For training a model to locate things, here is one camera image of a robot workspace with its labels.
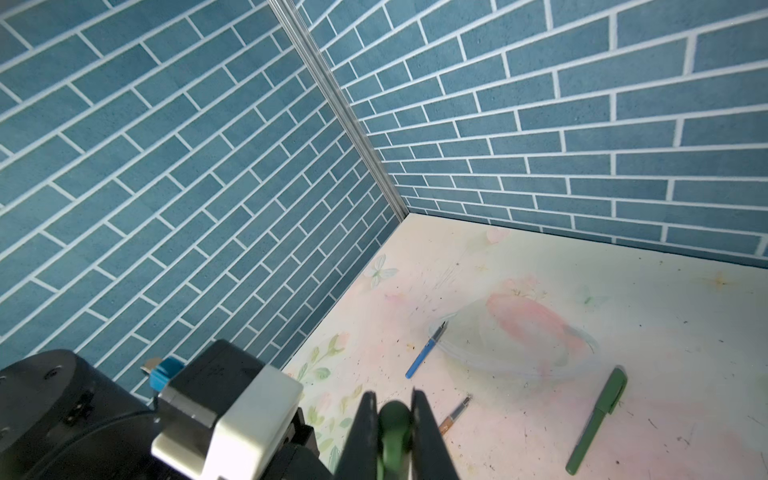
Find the silver metal strip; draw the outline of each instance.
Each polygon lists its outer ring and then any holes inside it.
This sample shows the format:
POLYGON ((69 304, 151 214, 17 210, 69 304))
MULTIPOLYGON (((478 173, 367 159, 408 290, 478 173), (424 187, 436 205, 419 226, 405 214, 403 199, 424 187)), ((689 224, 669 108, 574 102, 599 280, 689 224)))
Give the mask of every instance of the silver metal strip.
POLYGON ((395 211, 398 220, 402 222, 406 215, 408 215, 408 207, 402 201, 395 186, 389 181, 389 176, 387 176, 378 154, 373 150, 373 145, 371 145, 368 135, 360 126, 355 112, 352 111, 352 107, 349 106, 346 98, 344 98, 341 87, 336 83, 333 73, 328 68, 309 31, 307 31, 303 20, 299 16, 299 12, 293 5, 293 1, 269 0, 269 2, 277 19, 280 20, 280 24, 290 37, 296 51, 299 52, 302 60, 304 60, 307 70, 315 78, 320 92, 328 100, 333 113, 339 118, 339 123, 344 128, 358 153, 360 153, 360 157, 368 167, 371 177, 379 185, 384 198, 395 211))

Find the green pen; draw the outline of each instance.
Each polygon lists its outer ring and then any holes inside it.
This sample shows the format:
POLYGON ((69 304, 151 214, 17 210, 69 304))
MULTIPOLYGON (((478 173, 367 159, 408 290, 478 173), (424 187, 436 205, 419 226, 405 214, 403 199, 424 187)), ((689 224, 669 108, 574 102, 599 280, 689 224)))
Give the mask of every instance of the green pen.
POLYGON ((605 415, 613 413, 626 386, 627 374, 619 367, 614 368, 614 371, 611 372, 611 376, 608 377, 608 381, 605 383, 605 387, 603 387, 603 391, 600 392, 598 402, 594 404, 594 410, 592 410, 587 426, 584 427, 584 431, 581 433, 581 437, 576 443, 571 457, 568 459, 568 463, 565 466, 566 472, 576 475, 576 471, 579 465, 581 465, 581 461, 584 460, 594 436, 598 433, 605 415))

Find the wall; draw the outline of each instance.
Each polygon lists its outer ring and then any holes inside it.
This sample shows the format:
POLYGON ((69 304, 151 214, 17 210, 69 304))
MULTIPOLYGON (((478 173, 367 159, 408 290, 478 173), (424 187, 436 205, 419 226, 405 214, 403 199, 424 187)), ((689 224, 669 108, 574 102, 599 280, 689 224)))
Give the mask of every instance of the wall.
POLYGON ((112 3, 0 14, 0 366, 281 366, 396 219, 266 3, 112 3))
POLYGON ((412 212, 768 266, 766 0, 302 0, 412 212))

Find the tabletop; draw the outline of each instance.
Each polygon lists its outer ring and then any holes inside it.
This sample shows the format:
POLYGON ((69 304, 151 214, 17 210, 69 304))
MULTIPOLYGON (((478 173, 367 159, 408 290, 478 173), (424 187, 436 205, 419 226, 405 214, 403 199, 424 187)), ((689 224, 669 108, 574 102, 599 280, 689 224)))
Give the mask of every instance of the tabletop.
POLYGON ((332 470, 360 394, 438 423, 461 478, 768 478, 768 270, 410 214, 284 371, 332 470), (412 379, 430 332, 448 327, 412 379))

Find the pen grip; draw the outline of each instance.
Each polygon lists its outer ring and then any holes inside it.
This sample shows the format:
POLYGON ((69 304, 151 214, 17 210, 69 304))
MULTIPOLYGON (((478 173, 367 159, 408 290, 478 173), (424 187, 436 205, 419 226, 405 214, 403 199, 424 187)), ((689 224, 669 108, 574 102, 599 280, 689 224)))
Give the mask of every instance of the pen grip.
POLYGON ((416 360, 413 361, 413 364, 411 365, 411 368, 408 369, 408 372, 406 372, 406 378, 410 379, 414 373, 416 373, 416 369, 422 364, 424 359, 427 357, 429 352, 432 350, 432 347, 435 346, 435 340, 429 339, 426 345, 424 345, 424 348, 422 349, 422 352, 419 354, 419 356, 416 357, 416 360))
POLYGON ((568 463, 565 465, 566 472, 570 473, 571 475, 576 475, 576 471, 578 470, 579 465, 581 465, 581 461, 584 460, 584 457, 587 454, 587 450, 589 450, 589 445, 592 444, 592 440, 598 433, 598 429, 600 428, 600 424, 603 422, 604 418, 604 412, 600 410, 594 410, 592 412, 592 416, 589 418, 587 426, 584 427, 584 431, 581 433, 581 437, 574 447, 574 451, 571 453, 571 457, 568 459, 568 463))

